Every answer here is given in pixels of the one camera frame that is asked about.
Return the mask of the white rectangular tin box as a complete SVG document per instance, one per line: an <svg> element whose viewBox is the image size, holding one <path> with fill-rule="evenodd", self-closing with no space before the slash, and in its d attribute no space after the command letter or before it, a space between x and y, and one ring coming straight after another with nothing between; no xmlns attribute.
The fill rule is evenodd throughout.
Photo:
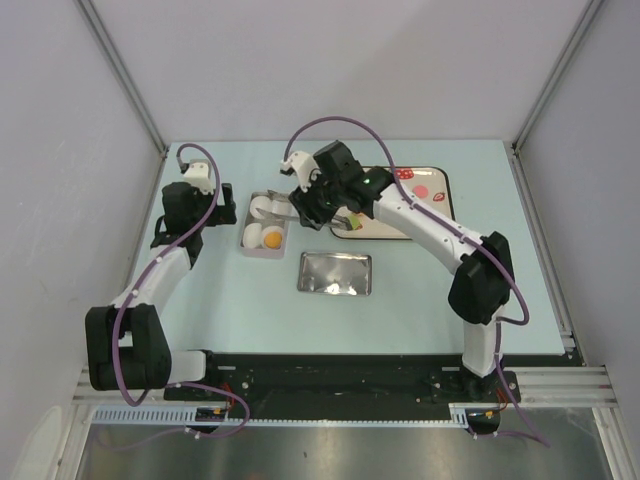
<svg viewBox="0 0 640 480"><path fill-rule="evenodd" d="M241 229L241 253L251 258L283 258L292 220L296 217L285 194L273 190L252 193Z"/></svg>

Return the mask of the white paper cup near right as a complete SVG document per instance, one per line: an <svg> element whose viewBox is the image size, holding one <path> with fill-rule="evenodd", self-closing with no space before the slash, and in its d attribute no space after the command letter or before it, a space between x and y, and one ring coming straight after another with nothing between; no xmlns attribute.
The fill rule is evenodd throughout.
<svg viewBox="0 0 640 480"><path fill-rule="evenodd" d="M284 229L278 225L265 227L261 232L261 245L268 250L279 250L284 242Z"/></svg>

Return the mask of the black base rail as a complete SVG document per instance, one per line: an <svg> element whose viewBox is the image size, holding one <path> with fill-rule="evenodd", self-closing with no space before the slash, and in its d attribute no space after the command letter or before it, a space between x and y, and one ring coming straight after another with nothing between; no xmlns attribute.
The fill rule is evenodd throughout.
<svg viewBox="0 0 640 480"><path fill-rule="evenodd" d="M193 387L171 388L172 402L220 401L236 394L231 414L249 406L254 420L444 420L449 405L505 404L519 397L509 370L480 379L458 355L213 354Z"/></svg>

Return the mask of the white paper cup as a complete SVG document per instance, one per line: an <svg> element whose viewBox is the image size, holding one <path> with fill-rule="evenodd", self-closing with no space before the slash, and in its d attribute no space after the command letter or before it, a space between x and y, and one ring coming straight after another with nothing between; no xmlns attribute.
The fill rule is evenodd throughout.
<svg viewBox="0 0 640 480"><path fill-rule="evenodd" d="M263 230L261 223L250 223L244 231L242 237L242 245L246 249L262 249L263 248Z"/></svg>
<svg viewBox="0 0 640 480"><path fill-rule="evenodd" d="M271 212L274 215L288 216L291 214L291 204L285 200L273 199L271 201Z"/></svg>
<svg viewBox="0 0 640 480"><path fill-rule="evenodd" d="M272 213L272 201L267 196L254 197L249 205L249 213L258 220L265 220Z"/></svg>
<svg viewBox="0 0 640 480"><path fill-rule="evenodd" d="M261 245L268 250L279 250L284 242L284 229L278 225L265 227L261 232Z"/></svg>

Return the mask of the white paper cup near left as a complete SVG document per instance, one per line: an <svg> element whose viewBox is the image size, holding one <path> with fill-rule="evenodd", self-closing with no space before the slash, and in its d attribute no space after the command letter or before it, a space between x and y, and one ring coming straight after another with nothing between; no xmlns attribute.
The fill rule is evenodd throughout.
<svg viewBox="0 0 640 480"><path fill-rule="evenodd" d="M244 231L242 237L242 245L246 249L262 249L263 248L263 230L261 223L250 223Z"/></svg>

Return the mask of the pink round cookie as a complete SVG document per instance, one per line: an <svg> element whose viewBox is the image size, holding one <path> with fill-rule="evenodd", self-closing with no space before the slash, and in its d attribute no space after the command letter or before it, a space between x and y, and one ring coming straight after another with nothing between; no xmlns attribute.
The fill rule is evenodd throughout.
<svg viewBox="0 0 640 480"><path fill-rule="evenodd" d="M426 198L429 194L429 190L424 185L417 185L412 189L412 192L419 198Z"/></svg>

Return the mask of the strawberry print tray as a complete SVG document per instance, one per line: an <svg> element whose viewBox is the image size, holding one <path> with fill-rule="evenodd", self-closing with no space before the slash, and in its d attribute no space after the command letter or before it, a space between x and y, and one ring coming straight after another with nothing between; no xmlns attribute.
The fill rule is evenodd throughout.
<svg viewBox="0 0 640 480"><path fill-rule="evenodd" d="M454 220L453 204L450 198L450 186L447 174L435 167L409 167L401 166L396 168L396 177L403 187L415 199L432 207L449 219ZM429 194L426 198L419 198L412 189L417 185L424 185L428 188ZM355 231L342 231L330 228L331 233L343 240L408 240L409 237L402 234L397 229L390 227L378 220L372 220L363 213L352 213L346 208L338 211L341 216L358 216L362 223L362 228Z"/></svg>

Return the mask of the metal tongs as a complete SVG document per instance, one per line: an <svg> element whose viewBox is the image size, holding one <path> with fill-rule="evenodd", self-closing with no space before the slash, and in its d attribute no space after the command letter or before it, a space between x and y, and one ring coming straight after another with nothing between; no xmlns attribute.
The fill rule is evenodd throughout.
<svg viewBox="0 0 640 480"><path fill-rule="evenodd" d="M278 200L285 200L289 202L288 196L285 195L284 193L280 193L274 190L267 190L265 193L260 193L257 196L267 196L271 199L271 201L273 199L278 199ZM297 215L293 214L293 206L291 204L291 214L288 216L281 216L281 215L274 215L273 213L271 213L269 215L269 217L265 220L273 220L273 221L293 221L293 222L300 222L300 218Z"/></svg>

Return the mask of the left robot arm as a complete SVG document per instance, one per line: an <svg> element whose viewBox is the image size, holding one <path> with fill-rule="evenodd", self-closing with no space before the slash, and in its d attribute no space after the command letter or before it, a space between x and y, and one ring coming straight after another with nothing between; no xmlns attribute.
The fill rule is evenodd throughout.
<svg viewBox="0 0 640 480"><path fill-rule="evenodd" d="M207 366L211 353L171 349L160 316L202 250L203 229L237 222L232 185L223 183L221 192L223 202L214 205L215 193L204 194L187 182L162 189L164 213L154 227L150 263L111 304L93 307L86 314L88 369L94 389L119 388L113 361L113 348L118 347L121 377L129 390L186 382L187 389L202 400L219 392L221 376Z"/></svg>

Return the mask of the green round cookie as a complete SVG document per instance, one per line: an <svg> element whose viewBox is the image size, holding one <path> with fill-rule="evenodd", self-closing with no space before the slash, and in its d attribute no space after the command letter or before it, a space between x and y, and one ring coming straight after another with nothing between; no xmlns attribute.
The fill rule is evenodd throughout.
<svg viewBox="0 0 640 480"><path fill-rule="evenodd" d="M362 224L358 216L349 216L348 219L352 230L359 230L362 228Z"/></svg>

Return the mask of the white paper cup far right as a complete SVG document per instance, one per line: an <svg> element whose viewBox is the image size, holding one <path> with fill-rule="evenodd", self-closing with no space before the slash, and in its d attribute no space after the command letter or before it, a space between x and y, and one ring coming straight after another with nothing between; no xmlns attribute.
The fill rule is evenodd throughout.
<svg viewBox="0 0 640 480"><path fill-rule="evenodd" d="M271 212L274 215L288 216L291 214L291 204L285 200L273 199L271 201Z"/></svg>

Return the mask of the silver tin lid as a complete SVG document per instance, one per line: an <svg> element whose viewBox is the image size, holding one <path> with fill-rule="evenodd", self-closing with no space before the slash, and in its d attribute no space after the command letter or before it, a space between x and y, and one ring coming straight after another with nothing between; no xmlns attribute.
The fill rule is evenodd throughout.
<svg viewBox="0 0 640 480"><path fill-rule="evenodd" d="M297 290L333 296L369 296L372 257L339 252L301 254Z"/></svg>

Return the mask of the orange sandwich cookie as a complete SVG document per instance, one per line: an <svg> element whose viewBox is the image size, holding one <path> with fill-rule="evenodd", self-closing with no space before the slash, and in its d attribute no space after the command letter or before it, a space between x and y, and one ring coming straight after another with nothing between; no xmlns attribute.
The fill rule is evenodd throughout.
<svg viewBox="0 0 640 480"><path fill-rule="evenodd" d="M263 244L268 249L279 249L282 244L282 235L276 231L269 232L264 236Z"/></svg>

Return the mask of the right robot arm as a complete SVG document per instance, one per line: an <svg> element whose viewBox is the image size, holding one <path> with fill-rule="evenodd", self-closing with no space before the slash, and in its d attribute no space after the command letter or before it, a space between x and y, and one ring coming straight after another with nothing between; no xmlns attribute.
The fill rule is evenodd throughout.
<svg viewBox="0 0 640 480"><path fill-rule="evenodd" d="M501 359L498 315L509 300L513 265L509 243L467 229L420 201L389 168L364 168L335 141L314 154L295 151L280 165L297 179L289 200L306 228L321 229L341 208L394 228L431 253L452 274L447 301L463 322L463 393L484 401L497 389Z"/></svg>

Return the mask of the white paper cup far left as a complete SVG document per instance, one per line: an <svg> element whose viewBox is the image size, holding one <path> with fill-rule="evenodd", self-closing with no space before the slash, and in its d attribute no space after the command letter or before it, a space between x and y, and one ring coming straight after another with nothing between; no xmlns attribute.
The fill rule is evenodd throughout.
<svg viewBox="0 0 640 480"><path fill-rule="evenodd" d="M265 220L272 213L272 201L267 196L254 197L249 205L249 213L258 220Z"/></svg>

